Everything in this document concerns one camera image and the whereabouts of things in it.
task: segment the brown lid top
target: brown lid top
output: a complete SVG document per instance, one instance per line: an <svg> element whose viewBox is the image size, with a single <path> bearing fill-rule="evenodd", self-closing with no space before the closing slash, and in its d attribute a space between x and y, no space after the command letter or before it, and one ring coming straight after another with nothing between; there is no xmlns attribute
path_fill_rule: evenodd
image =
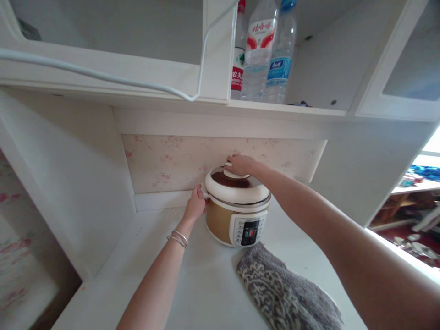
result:
<svg viewBox="0 0 440 330"><path fill-rule="evenodd" d="M222 186L231 188L253 188L262 183L255 179L253 176L246 178L232 178L225 175L223 171L224 166L217 167L211 171L212 179Z"/></svg>

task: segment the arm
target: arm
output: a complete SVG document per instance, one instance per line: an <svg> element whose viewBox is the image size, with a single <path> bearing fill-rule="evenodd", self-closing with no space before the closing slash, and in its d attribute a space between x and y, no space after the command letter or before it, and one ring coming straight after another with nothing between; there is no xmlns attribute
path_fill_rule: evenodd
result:
<svg viewBox="0 0 440 330"><path fill-rule="evenodd" d="M185 214L176 230L187 239L194 223L204 213L205 200L200 185L192 191ZM172 236L181 239L178 234ZM154 260L130 300L116 330L161 330L170 314L177 278L185 249L172 238Z"/></svg>
<svg viewBox="0 0 440 330"><path fill-rule="evenodd" d="M227 170L260 180L321 248L369 329L440 329L438 285L312 189L251 157L228 161Z"/></svg>

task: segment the white cable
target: white cable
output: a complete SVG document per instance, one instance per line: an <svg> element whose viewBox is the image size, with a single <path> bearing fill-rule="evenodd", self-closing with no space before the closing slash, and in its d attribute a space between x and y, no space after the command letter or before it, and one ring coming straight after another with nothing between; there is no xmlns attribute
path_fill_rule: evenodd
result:
<svg viewBox="0 0 440 330"><path fill-rule="evenodd" d="M202 73L203 73L203 65L205 62L205 52L206 52L206 43L208 41L209 32L211 31L212 27L216 25L223 17L227 15L228 12L230 12L235 6L239 0L235 0L228 8L226 8L225 11L223 11L216 19L212 21L212 23L209 25L206 34L203 38L203 47L202 47L202 58L200 60L200 71L198 74L198 83L197 83L197 92L194 96L189 96L180 90L177 90L172 87L164 86L164 85L158 85L154 83L147 83L147 82L139 82L139 81L133 81L130 79L125 79L121 77L112 76L103 72L87 69L82 66L77 66L68 62L63 62L60 60L54 60L49 57L45 56L39 56L34 55L30 53L10 50L6 48L0 48L0 60L9 60L14 62L23 62L23 63L32 63L36 65L41 66L49 66L52 68L70 71L74 73L79 73L83 76L88 76L92 78L96 78L99 80L107 81L110 83L117 83L121 85L127 85L127 86L133 86L133 87L141 87L141 88L148 88L148 89L154 89L161 92L169 93L172 95L175 95L177 97L180 97L181 99L184 99L189 102L194 102L199 96L200 96L200 90L202 88Z"/></svg>

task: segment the hand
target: hand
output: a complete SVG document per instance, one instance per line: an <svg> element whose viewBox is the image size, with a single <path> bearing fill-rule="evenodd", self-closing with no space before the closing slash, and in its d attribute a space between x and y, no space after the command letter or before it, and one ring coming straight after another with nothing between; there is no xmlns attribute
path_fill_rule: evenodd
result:
<svg viewBox="0 0 440 330"><path fill-rule="evenodd" d="M205 213L205 199L203 198L202 185L197 185L191 193L191 198L188 200L187 208L182 220L196 221Z"/></svg>
<svg viewBox="0 0 440 330"><path fill-rule="evenodd" d="M224 169L237 175L252 174L253 167L258 163L254 158L240 154L228 156L227 161L231 162L232 166L225 166Z"/></svg>

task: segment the electric pressure cooker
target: electric pressure cooker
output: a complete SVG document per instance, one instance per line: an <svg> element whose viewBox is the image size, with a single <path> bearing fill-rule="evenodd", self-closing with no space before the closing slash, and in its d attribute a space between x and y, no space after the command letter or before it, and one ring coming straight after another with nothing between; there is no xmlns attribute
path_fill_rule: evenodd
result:
<svg viewBox="0 0 440 330"><path fill-rule="evenodd" d="M270 191L256 178L213 169L205 178L206 226L220 243L248 248L258 243L270 204Z"/></svg>

